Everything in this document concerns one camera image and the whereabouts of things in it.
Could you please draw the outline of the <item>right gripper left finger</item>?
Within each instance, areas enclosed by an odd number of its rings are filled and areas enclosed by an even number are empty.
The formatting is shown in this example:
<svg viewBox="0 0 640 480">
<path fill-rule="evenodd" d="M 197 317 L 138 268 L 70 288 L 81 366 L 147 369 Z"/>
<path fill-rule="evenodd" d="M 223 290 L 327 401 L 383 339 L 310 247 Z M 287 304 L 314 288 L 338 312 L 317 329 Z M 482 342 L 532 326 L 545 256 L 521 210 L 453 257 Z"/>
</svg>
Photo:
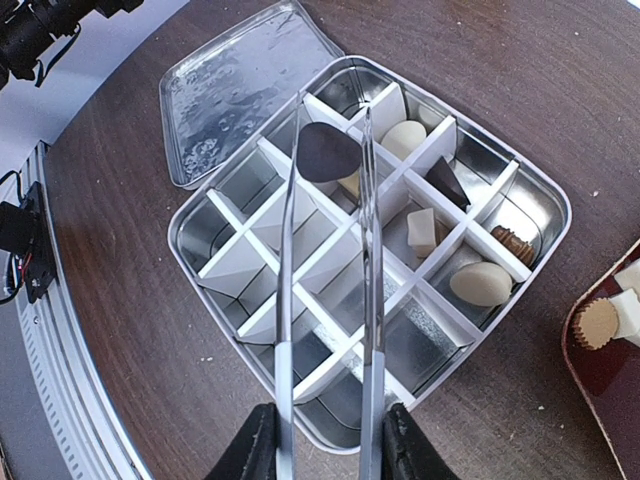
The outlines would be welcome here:
<svg viewBox="0 0 640 480">
<path fill-rule="evenodd" d="M 274 403 L 255 406 L 204 479 L 276 479 L 276 418 Z"/>
</svg>

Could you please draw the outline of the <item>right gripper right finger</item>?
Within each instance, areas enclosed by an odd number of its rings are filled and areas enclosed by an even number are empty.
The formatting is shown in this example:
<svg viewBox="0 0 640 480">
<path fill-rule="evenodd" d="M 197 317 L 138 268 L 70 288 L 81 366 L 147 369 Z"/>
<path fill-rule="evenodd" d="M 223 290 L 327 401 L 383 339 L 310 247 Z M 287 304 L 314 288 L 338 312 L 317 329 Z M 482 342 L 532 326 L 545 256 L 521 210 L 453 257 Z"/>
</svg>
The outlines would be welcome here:
<svg viewBox="0 0 640 480">
<path fill-rule="evenodd" d="M 383 421 L 383 479 L 458 480 L 402 403 Z"/>
</svg>

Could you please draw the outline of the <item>white handled tongs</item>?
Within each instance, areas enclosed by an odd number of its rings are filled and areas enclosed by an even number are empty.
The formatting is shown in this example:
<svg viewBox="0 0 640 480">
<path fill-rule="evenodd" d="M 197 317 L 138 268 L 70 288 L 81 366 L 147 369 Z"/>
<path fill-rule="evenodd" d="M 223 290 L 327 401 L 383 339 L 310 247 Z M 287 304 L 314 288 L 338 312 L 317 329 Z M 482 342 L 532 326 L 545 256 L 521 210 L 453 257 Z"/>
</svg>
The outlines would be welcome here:
<svg viewBox="0 0 640 480">
<path fill-rule="evenodd" d="M 281 230 L 280 268 L 277 287 L 275 346 L 276 474 L 295 477 L 293 400 L 293 274 L 295 183 L 302 99 L 295 98 L 296 133 L 292 145 Z M 377 165 L 374 155 L 372 108 L 364 110 L 360 178 L 360 225 L 364 269 L 364 361 L 363 405 L 359 477 L 380 479 L 383 473 L 383 421 L 385 408 L 385 336 L 382 227 L 378 209 Z"/>
</svg>

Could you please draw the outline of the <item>white oval chocolate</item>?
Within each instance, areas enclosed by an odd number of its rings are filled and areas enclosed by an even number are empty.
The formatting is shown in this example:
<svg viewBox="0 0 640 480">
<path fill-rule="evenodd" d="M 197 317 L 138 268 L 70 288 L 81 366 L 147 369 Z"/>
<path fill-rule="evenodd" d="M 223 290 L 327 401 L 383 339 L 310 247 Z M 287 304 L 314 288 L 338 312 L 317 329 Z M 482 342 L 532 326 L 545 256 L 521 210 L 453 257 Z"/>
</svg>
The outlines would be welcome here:
<svg viewBox="0 0 640 480">
<path fill-rule="evenodd" d="M 495 307 L 509 299 L 513 281 L 500 265 L 477 262 L 459 269 L 449 285 L 458 298 L 469 304 Z"/>
<path fill-rule="evenodd" d="M 399 160 L 405 160 L 426 139 L 426 128 L 418 121 L 405 120 L 393 126 L 381 145 Z"/>
</svg>

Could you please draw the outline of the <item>white square chocolate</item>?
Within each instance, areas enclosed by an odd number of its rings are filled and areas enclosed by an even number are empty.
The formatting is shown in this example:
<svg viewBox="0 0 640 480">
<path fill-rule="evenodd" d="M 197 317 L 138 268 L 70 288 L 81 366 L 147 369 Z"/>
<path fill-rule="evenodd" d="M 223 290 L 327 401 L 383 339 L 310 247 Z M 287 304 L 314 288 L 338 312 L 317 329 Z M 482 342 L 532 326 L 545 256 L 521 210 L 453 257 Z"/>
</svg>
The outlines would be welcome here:
<svg viewBox="0 0 640 480">
<path fill-rule="evenodd" d="M 417 257 L 428 257 L 439 245 L 439 235 L 433 208 L 411 212 L 407 220 L 407 243 Z"/>
</svg>

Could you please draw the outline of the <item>brown chocolate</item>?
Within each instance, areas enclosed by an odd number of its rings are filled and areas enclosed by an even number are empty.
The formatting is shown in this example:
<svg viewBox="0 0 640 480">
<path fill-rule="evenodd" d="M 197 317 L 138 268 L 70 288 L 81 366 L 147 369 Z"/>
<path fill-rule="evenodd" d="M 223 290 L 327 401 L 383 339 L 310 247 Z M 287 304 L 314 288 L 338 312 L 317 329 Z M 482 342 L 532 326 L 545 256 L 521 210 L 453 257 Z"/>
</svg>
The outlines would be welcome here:
<svg viewBox="0 0 640 480">
<path fill-rule="evenodd" d="M 524 265 L 527 267 L 533 265 L 535 249 L 529 242 L 522 240 L 512 230 L 500 225 L 491 230 L 491 235 Z"/>
</svg>

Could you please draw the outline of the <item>dark chocolate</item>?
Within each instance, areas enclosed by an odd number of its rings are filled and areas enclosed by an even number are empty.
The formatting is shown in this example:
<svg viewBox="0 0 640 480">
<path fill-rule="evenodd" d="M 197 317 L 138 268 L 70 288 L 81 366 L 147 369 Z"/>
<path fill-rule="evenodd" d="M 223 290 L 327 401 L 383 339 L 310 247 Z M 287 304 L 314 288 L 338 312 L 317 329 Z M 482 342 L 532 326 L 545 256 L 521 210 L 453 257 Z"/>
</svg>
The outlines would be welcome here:
<svg viewBox="0 0 640 480">
<path fill-rule="evenodd" d="M 425 179 L 462 211 L 471 205 L 452 168 L 443 157 L 431 167 Z"/>
</svg>

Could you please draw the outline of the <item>bunny tin lid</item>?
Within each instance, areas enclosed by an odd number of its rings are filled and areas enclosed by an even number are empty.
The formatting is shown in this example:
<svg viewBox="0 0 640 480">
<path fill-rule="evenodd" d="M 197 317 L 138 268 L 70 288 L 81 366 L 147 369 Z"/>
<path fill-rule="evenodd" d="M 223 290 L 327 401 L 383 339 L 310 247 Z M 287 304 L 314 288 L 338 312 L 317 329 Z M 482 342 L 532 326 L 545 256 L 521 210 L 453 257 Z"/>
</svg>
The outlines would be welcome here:
<svg viewBox="0 0 640 480">
<path fill-rule="evenodd" d="M 171 67 L 159 83 L 174 186 L 197 188 L 343 50 L 298 1 L 279 1 Z"/>
</svg>

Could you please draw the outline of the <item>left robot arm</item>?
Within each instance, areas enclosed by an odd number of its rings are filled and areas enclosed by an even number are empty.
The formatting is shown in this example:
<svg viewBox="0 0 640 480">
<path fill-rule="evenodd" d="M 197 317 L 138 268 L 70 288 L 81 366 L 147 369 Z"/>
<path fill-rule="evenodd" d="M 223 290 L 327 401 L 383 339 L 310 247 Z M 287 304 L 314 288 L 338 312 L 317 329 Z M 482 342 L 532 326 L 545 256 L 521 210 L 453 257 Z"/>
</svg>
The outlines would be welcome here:
<svg viewBox="0 0 640 480">
<path fill-rule="evenodd" d="M 1 85 L 11 77 L 40 87 L 81 33 L 93 11 L 108 19 L 142 0 L 40 0 L 1 3 Z"/>
</svg>

